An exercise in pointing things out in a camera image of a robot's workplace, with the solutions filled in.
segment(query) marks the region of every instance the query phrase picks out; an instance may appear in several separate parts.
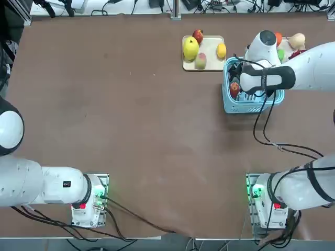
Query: metal frame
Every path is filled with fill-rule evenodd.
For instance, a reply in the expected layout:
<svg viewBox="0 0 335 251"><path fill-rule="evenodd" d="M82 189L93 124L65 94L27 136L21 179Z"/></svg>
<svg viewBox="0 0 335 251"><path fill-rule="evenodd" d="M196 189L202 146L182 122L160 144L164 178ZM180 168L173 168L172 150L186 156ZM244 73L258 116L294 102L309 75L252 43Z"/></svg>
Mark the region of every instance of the metal frame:
<svg viewBox="0 0 335 251"><path fill-rule="evenodd" d="M326 10L327 20L335 21L335 2Z"/></svg>
<svg viewBox="0 0 335 251"><path fill-rule="evenodd" d="M171 19L172 20L182 19L181 14L179 12L179 0L173 0Z"/></svg>
<svg viewBox="0 0 335 251"><path fill-rule="evenodd" d="M20 18L24 21L24 26L30 26L31 25L31 15L29 14L29 8L28 5L20 0L7 0L9 4L13 7L15 12L17 13Z"/></svg>

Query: white cable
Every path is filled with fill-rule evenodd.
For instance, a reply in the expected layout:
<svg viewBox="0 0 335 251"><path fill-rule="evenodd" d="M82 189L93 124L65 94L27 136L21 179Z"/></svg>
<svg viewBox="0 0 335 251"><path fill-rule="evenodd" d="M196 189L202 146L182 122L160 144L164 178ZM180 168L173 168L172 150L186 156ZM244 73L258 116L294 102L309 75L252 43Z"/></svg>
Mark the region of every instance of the white cable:
<svg viewBox="0 0 335 251"><path fill-rule="evenodd" d="M222 248L220 248L219 251L222 251L225 247L227 247L227 250L226 250L226 251L228 251L228 244L230 243L230 241L228 241L228 242L225 241L225 243L226 243L226 244L225 244Z"/></svg>
<svg viewBox="0 0 335 251"><path fill-rule="evenodd" d="M190 238L190 239L188 240L188 242L187 242L187 244L186 244L186 247L185 247L185 251L187 251L187 247L188 247L189 243L191 242L191 240L193 240L193 238Z"/></svg>
<svg viewBox="0 0 335 251"><path fill-rule="evenodd" d="M204 241L201 242L201 244L200 244L200 248L199 248L198 251L200 251L201 247L203 246L203 243L204 243Z"/></svg>

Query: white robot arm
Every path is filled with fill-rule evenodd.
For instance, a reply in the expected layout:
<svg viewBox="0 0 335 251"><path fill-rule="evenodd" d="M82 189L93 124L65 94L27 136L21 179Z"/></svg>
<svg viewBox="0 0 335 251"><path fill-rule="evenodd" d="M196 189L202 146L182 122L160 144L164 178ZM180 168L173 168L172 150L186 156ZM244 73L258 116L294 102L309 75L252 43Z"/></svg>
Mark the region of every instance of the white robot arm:
<svg viewBox="0 0 335 251"><path fill-rule="evenodd" d="M281 64L278 63L276 36L262 31L249 46L245 59L249 62L242 67L240 85L247 94L277 89L335 91L335 42L314 47ZM332 166L335 166L335 155L295 169ZM261 174L253 186L261 227L284 228L288 208L302 210L335 201L335 170L290 172Z"/></svg>
<svg viewBox="0 0 335 251"><path fill-rule="evenodd" d="M267 44L262 42L263 36L266 36L267 40L263 40ZM281 64L276 50L276 36L270 31L262 31L249 46L245 59L264 67L257 64L243 66L240 85L247 94L265 89L335 91L332 81L335 79L335 42L314 47Z"/></svg>
<svg viewBox="0 0 335 251"><path fill-rule="evenodd" d="M106 195L95 174L70 167L41 167L37 162L11 155L0 157L0 207L29 204L71 204L72 224L104 225Z"/></svg>

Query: plastic basket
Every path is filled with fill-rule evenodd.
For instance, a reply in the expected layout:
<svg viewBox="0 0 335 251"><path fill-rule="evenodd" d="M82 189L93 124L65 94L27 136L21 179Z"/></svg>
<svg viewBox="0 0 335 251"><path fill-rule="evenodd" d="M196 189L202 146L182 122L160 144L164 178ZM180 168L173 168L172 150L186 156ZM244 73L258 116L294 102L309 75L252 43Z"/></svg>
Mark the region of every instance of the plastic basket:
<svg viewBox="0 0 335 251"><path fill-rule="evenodd" d="M224 100L224 109L226 113L253 113L259 112L261 107L264 103L264 96L263 97L256 97L253 95L252 97L246 93L241 93L239 96L239 101L234 100L230 95L229 90L229 72L228 70L234 63L237 63L238 60L236 58L229 58L225 65L224 65L224 82L222 84L222 98ZM261 91L257 91L256 94L259 96L262 94ZM284 100L284 90L277 90L276 91L276 100L274 105L279 105ZM271 107L273 102L273 95L270 96L263 108L263 111L269 107Z"/></svg>

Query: tabletop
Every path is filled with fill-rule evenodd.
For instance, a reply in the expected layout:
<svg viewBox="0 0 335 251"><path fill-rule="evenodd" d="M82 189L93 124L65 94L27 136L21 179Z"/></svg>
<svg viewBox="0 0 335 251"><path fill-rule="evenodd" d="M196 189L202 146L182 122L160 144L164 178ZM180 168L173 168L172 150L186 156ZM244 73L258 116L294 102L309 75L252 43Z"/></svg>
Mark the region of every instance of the tabletop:
<svg viewBox="0 0 335 251"><path fill-rule="evenodd" d="M109 195L161 227L200 238L240 238L245 174L287 170L309 159L257 143L255 115L226 114L222 72L184 71L182 37L202 29L224 37L227 56L242 56L263 29L301 32L311 48L333 41L334 25L325 14L35 20L23 32L7 96L26 126L15 155L44 166L107 172ZM330 154L334 108L333 93L288 90L273 110L268 135ZM71 219L69 205L38 208ZM112 209L125 236L162 234ZM1 237L67 236L9 208L0 212ZM334 216L333 209L304 210L296 238L334 240L327 229ZM115 233L113 223L102 231ZM242 238L252 238L249 220Z"/></svg>

